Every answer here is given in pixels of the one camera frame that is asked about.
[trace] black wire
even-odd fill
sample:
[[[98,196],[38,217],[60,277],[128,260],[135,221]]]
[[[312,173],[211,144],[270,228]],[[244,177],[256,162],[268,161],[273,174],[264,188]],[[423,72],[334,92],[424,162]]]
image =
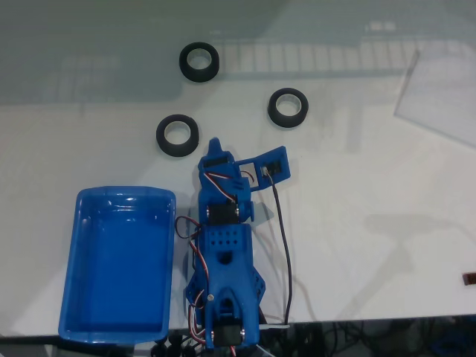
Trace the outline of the black wire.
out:
[[[286,234],[284,233],[283,214],[281,213],[280,199],[277,195],[277,190],[276,190],[276,187],[274,186],[274,182],[271,179],[271,176],[269,176],[269,179],[270,179],[271,185],[273,187],[274,200],[276,201],[276,207],[277,207],[277,216],[280,220],[281,236],[283,237],[284,251],[286,252],[286,263],[288,265],[289,294],[288,294],[288,304],[286,306],[286,314],[284,315],[284,324],[287,325],[288,324],[288,319],[289,319],[289,310],[291,309],[291,299],[292,299],[291,258],[289,257],[288,242],[286,240]]]

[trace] blue plastic part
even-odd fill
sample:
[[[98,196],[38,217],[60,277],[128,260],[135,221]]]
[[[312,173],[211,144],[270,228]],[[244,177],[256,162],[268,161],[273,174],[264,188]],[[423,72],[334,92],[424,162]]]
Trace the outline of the blue plastic part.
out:
[[[175,195],[97,187],[77,196],[59,319],[72,341],[137,344],[167,336]]]
[[[291,170],[289,169],[288,155],[285,147],[278,147],[272,151],[268,151],[256,158],[249,158],[236,162],[236,165],[241,166],[245,164],[254,164],[254,169],[257,173],[258,185],[251,188],[251,192],[264,190],[271,186],[271,182],[263,175],[262,167],[268,166],[270,163],[279,163],[280,173],[275,173],[272,178],[274,184],[289,179],[291,177]]]
[[[250,188],[247,177],[242,177],[239,166],[253,163],[257,173],[258,186]],[[186,294],[193,303],[198,293],[204,290],[202,298],[213,295],[207,300],[204,309],[197,310],[198,324],[205,326],[205,342],[208,349],[215,346],[211,338],[213,327],[221,321],[234,321],[245,330],[241,347],[255,345],[260,340],[258,309],[266,285],[253,267],[253,246],[251,226],[243,223],[254,219],[251,191],[271,186],[268,178],[263,177],[261,167],[273,164],[279,169],[274,171],[274,183],[291,176],[285,147],[278,147],[256,158],[235,162],[228,151],[222,151],[218,138],[210,140],[208,153],[199,162],[199,179],[202,189],[199,193],[199,221],[202,226],[196,244],[207,262],[210,282],[202,265],[196,262],[195,273],[190,280]],[[207,179],[205,173],[215,173],[220,187],[234,197],[234,203],[224,196]],[[213,205],[236,204],[239,215],[237,224],[210,225],[208,208]]]

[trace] mounting hole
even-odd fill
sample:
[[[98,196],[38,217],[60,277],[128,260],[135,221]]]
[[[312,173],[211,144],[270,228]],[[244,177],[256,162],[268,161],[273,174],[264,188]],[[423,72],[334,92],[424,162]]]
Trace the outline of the mounting hole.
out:
[[[227,264],[230,264],[233,260],[233,253],[231,251],[222,251],[217,254],[217,258],[221,264],[226,266]]]

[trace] small black object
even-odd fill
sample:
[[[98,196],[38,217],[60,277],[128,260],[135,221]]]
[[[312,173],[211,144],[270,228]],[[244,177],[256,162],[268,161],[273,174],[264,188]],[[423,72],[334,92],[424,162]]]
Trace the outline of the small black object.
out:
[[[284,115],[277,110],[277,100],[285,94],[291,94],[300,100],[300,111],[296,115]],[[273,93],[269,98],[268,114],[271,120],[283,128],[294,128],[301,124],[306,118],[307,111],[309,110],[309,102],[304,94],[297,89],[283,88]]]
[[[226,324],[213,327],[213,344],[215,347],[238,346],[242,342],[241,326],[239,324]]]
[[[195,348],[191,346],[186,346],[182,352],[181,352],[182,357],[196,357],[196,351]]]
[[[223,205],[208,206],[209,225],[236,225],[239,223],[237,204],[233,202]]]
[[[169,124],[174,123],[176,121],[181,121],[190,128],[190,137],[183,144],[172,144],[165,138],[165,129]],[[199,145],[199,126],[196,124],[194,119],[186,115],[169,115],[168,117],[163,119],[157,126],[157,132],[155,133],[155,137],[157,139],[157,144],[160,146],[163,152],[170,156],[181,158],[183,156],[191,154]]]
[[[268,164],[265,164],[266,169],[268,169],[269,175],[274,176],[277,173],[281,173],[281,161],[273,161]]]
[[[166,357],[167,348],[164,344],[156,344],[150,349],[150,357]]]
[[[180,345],[173,344],[167,348],[167,357],[180,357],[181,347]]]
[[[191,51],[197,49],[206,50],[210,54],[211,61],[207,68],[195,69],[188,64],[188,54]],[[194,42],[186,45],[184,49],[181,50],[178,60],[178,65],[180,66],[182,74],[192,82],[197,83],[203,83],[211,80],[216,76],[220,68],[218,52],[216,52],[216,49],[212,45],[209,45],[205,42]]]
[[[183,341],[182,335],[173,334],[169,336],[169,342],[173,346],[180,346]]]

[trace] transparent plastic sheet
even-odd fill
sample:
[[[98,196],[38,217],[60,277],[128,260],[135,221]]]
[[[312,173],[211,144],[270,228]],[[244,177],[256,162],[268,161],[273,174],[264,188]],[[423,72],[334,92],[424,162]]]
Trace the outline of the transparent plastic sheet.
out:
[[[395,116],[476,146],[476,44],[441,41],[416,52]]]

